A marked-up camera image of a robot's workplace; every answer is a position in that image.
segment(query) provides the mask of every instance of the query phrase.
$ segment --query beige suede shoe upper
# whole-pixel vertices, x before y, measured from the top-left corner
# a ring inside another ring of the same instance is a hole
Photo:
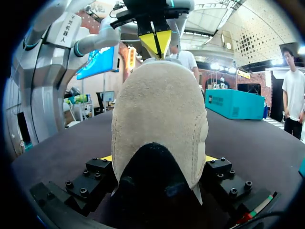
[[[117,180],[141,146],[156,142],[169,149],[193,188],[205,163],[206,115],[198,83],[182,65],[153,61],[135,69],[113,110],[112,161]]]

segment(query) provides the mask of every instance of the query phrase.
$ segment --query black table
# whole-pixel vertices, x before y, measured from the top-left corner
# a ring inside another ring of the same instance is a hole
[[[111,154],[112,112],[83,121],[24,153],[12,163],[25,190],[53,181],[61,187],[75,179],[93,157]],[[226,157],[244,180],[255,189],[267,188],[282,197],[274,210],[284,210],[301,185],[299,167],[305,144],[265,122],[229,120],[208,110],[209,134],[206,154]]]

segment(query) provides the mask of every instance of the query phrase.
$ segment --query display screen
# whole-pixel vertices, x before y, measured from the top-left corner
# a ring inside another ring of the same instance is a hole
[[[114,52],[115,47],[113,46],[102,48],[101,50],[94,50],[89,53],[88,64],[77,72],[77,80],[114,70]]]

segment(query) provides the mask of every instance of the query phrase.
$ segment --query yellow plate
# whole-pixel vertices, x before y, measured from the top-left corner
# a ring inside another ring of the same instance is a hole
[[[112,161],[112,156],[110,155],[110,156],[101,158],[101,160],[105,160],[105,159],[107,161]],[[211,157],[211,156],[208,156],[208,155],[205,156],[205,161],[211,161],[211,160],[217,160],[217,158],[214,158],[214,157]]]

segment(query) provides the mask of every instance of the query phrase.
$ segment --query black pants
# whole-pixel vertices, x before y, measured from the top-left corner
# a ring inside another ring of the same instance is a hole
[[[287,118],[285,121],[284,130],[301,140],[302,126],[303,125],[298,121]]]

